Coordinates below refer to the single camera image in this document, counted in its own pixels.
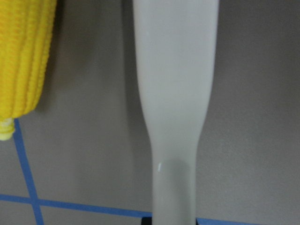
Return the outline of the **beige hand brush black bristles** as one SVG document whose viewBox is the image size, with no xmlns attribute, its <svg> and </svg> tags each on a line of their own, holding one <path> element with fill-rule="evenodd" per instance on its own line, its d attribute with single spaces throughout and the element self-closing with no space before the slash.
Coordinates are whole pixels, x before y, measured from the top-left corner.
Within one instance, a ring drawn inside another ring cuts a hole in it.
<svg viewBox="0 0 300 225">
<path fill-rule="evenodd" d="M 133 2 L 154 225 L 196 223 L 196 154 L 214 75 L 218 9 L 217 0 Z"/>
</svg>

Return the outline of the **yellow toy corn cob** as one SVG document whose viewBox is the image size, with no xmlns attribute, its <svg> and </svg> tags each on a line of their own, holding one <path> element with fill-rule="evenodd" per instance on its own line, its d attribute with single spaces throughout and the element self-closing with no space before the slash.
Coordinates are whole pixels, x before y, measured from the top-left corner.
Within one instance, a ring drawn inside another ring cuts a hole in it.
<svg viewBox="0 0 300 225">
<path fill-rule="evenodd" d="M 57 1 L 0 2 L 0 139 L 15 132 L 14 120 L 40 99 L 53 34 Z"/>
</svg>

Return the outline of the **blue tape grid lines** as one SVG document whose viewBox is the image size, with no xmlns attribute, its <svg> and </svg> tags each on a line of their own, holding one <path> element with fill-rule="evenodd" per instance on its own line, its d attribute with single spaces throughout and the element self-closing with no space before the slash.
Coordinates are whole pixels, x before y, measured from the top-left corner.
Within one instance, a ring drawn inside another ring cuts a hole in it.
<svg viewBox="0 0 300 225">
<path fill-rule="evenodd" d="M 107 207 L 74 202 L 55 201 L 38 197 L 19 124 L 13 135 L 18 164 L 26 185 L 27 196 L 1 194 L 6 202 L 27 204 L 32 207 L 37 225 L 44 224 L 41 209 L 68 209 L 127 218 L 139 218 L 140 224 L 151 225 L 152 213 L 120 207 Z M 212 170 L 197 177 L 201 188 L 198 204 L 200 216 L 197 225 L 297 225 L 300 222 L 300 168 L 291 163 L 278 164 L 268 174 L 254 168 L 252 176 L 225 171 L 225 164 L 213 164 Z"/>
</svg>

